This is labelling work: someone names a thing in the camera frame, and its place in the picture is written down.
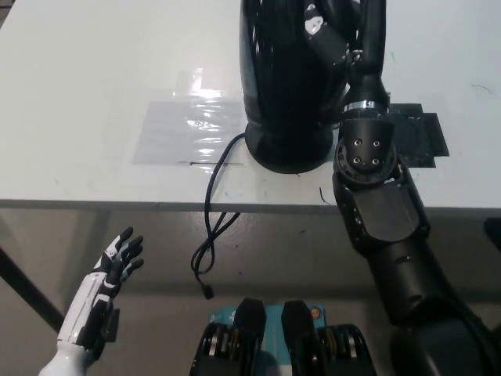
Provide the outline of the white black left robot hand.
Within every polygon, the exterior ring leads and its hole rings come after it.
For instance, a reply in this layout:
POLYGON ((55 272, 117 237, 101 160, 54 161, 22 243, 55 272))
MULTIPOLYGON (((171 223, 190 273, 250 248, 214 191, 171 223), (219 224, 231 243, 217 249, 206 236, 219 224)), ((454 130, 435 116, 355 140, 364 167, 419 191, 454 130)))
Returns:
POLYGON ((59 330, 59 342, 88 351, 95 347, 122 284, 144 263, 139 257, 143 237, 131 239, 133 232, 129 226, 116 236, 85 275, 59 330))

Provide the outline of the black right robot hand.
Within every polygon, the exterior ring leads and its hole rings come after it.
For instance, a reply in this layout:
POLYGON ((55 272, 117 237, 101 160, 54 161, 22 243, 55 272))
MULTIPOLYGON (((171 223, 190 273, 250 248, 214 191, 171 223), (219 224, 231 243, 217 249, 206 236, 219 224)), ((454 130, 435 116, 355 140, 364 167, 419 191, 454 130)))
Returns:
POLYGON ((305 39, 325 66, 349 84, 344 107, 373 102, 387 109, 382 82, 386 42, 385 1, 305 1, 305 39))

